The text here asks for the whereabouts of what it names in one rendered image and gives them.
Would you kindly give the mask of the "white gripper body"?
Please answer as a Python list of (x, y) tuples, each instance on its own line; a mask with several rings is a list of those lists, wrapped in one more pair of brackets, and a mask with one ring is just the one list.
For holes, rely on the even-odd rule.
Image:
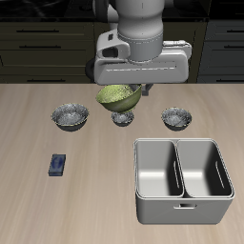
[[(118, 45), (128, 52), (129, 47)], [(135, 63), (126, 57), (105, 57), (100, 50), (95, 57), (94, 81), (98, 85), (184, 83), (189, 77), (188, 60), (192, 45), (186, 41), (164, 41), (162, 52), (148, 62)]]

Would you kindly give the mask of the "green bowl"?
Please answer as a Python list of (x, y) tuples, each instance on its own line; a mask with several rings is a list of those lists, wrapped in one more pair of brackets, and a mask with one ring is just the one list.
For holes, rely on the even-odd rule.
[(108, 85), (96, 95), (96, 101), (111, 112), (125, 113), (131, 111), (141, 97), (142, 85), (132, 91), (129, 85)]

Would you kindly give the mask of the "small grey speckled bowl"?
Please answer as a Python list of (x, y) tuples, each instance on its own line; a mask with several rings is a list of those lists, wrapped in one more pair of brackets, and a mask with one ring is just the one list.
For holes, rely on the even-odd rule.
[(134, 119), (134, 114), (133, 112), (125, 112), (125, 113), (113, 112), (111, 118), (112, 118), (112, 122), (115, 125), (119, 127), (126, 127), (132, 123)]

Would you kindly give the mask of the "medium grey speckled bowl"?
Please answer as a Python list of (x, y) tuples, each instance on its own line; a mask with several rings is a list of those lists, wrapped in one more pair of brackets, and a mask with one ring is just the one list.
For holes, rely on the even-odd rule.
[(192, 115), (181, 108), (168, 108), (161, 113), (165, 126), (175, 132), (185, 130), (192, 123)]

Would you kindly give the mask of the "large grey speckled bowl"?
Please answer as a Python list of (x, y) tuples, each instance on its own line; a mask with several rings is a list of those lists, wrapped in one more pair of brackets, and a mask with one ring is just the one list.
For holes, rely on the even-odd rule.
[(65, 132), (80, 130), (87, 122), (89, 110), (80, 104), (69, 103), (57, 107), (51, 114), (51, 120)]

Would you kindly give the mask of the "dark grey kitchen cupboard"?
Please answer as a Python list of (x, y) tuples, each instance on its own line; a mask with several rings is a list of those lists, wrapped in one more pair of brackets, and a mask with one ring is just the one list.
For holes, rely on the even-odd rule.
[(244, 83), (244, 20), (208, 23), (197, 82)]

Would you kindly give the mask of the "dark olive kitchen cupboard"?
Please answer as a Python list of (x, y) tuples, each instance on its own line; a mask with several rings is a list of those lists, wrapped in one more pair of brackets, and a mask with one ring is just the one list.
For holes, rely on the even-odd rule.
[(0, 83), (89, 84), (100, 22), (1, 22)]

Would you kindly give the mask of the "small dark blue box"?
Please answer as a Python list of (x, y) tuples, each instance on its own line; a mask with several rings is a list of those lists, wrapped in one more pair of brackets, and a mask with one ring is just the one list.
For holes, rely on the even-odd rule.
[(51, 157), (49, 176), (62, 176), (66, 162), (64, 154), (54, 154)]

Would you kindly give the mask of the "black kitchen countertop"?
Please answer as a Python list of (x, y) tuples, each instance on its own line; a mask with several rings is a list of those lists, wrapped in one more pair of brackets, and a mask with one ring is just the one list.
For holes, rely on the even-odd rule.
[[(244, 0), (191, 0), (183, 10), (165, 8), (162, 20), (244, 20)], [(0, 22), (97, 22), (97, 19), (92, 0), (0, 0)]]

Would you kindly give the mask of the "white two-bin basket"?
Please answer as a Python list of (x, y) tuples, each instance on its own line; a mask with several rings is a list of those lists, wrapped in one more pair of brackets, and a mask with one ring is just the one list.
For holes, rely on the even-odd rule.
[(234, 186), (211, 138), (138, 138), (133, 143), (137, 219), (142, 224), (217, 224)]

